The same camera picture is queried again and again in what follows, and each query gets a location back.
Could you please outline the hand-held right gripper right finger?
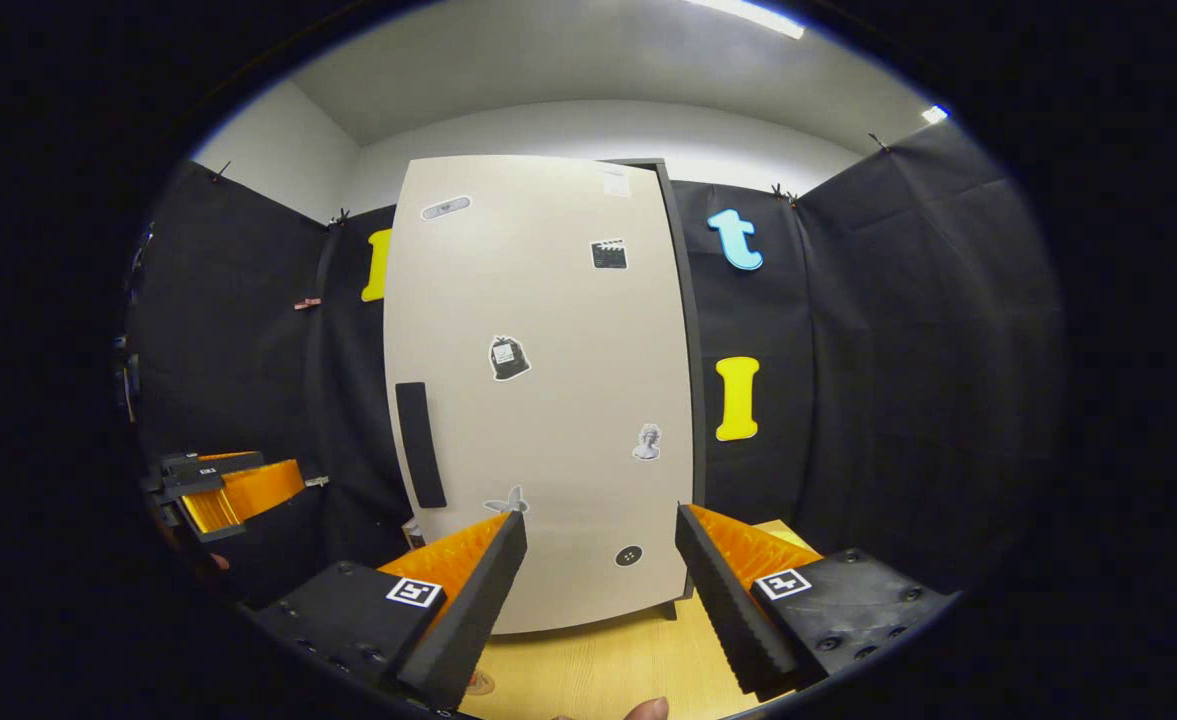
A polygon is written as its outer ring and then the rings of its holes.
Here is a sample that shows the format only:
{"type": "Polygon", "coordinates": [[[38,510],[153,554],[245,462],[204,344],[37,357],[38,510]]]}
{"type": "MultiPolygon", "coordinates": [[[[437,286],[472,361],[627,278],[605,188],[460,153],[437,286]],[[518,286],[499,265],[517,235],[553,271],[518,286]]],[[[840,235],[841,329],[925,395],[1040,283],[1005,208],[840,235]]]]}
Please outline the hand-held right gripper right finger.
{"type": "Polygon", "coordinates": [[[824,556],[693,504],[674,546],[736,684],[760,700],[844,682],[955,604],[871,552],[824,556]]]}

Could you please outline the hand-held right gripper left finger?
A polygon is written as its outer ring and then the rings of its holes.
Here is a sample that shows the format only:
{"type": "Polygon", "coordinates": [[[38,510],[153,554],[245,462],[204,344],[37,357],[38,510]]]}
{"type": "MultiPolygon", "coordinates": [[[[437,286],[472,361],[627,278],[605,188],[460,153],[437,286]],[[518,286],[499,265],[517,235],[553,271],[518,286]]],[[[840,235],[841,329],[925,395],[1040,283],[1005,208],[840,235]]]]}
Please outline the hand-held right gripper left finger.
{"type": "Polygon", "coordinates": [[[332,564],[253,619],[337,682],[455,711],[525,555],[523,512],[500,512],[379,568],[332,564]]]}

